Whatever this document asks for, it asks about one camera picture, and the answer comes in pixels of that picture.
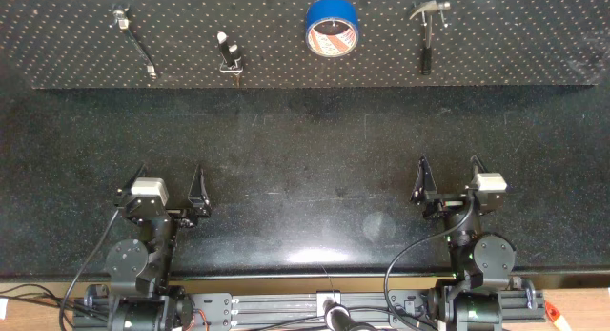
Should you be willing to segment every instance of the wooden floor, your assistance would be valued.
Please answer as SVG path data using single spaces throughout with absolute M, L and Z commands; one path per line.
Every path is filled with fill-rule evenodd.
M 610 330 L 610 290 L 547 290 L 545 297 L 560 310 L 572 330 Z M 57 310 L 24 302 L 9 301 L 2 331 L 59 330 Z M 551 322 L 505 324 L 511 331 L 556 330 Z

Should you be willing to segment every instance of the blue painter's tape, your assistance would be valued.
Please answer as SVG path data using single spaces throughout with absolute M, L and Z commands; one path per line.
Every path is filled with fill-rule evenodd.
M 319 0 L 307 10 L 305 41 L 314 53 L 338 57 L 351 52 L 358 42 L 356 9 L 346 0 Z

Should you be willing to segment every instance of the hammer handle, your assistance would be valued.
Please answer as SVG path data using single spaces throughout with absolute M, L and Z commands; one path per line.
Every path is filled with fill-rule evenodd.
M 421 74 L 429 75 L 432 72 L 432 48 L 423 48 L 421 57 Z

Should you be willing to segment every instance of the black pegboard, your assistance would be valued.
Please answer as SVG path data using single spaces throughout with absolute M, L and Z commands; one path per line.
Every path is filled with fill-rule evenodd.
M 445 29 L 436 15 L 430 76 L 419 74 L 421 21 L 408 19 L 427 0 L 349 0 L 360 41 L 341 58 L 307 49 L 315 0 L 0 1 L 0 48 L 34 88 L 232 87 L 218 31 L 242 47 L 252 88 L 597 84 L 610 65 L 609 0 L 438 0 L 452 8 Z M 131 6 L 156 81 L 112 27 L 117 3 Z

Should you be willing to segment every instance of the speckled black surface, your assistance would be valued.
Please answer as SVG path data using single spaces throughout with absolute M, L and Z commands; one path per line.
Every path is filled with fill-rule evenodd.
M 521 271 L 610 269 L 608 84 L 320 90 L 21 91 L 0 98 L 0 279 L 67 279 L 146 161 L 184 202 L 197 162 L 213 217 L 180 233 L 178 279 L 378 274 L 439 230 L 408 202 L 426 154 L 440 190 L 478 154 L 510 185 L 483 219 Z M 120 220 L 88 273 L 136 227 Z M 399 266 L 445 272 L 442 242 Z

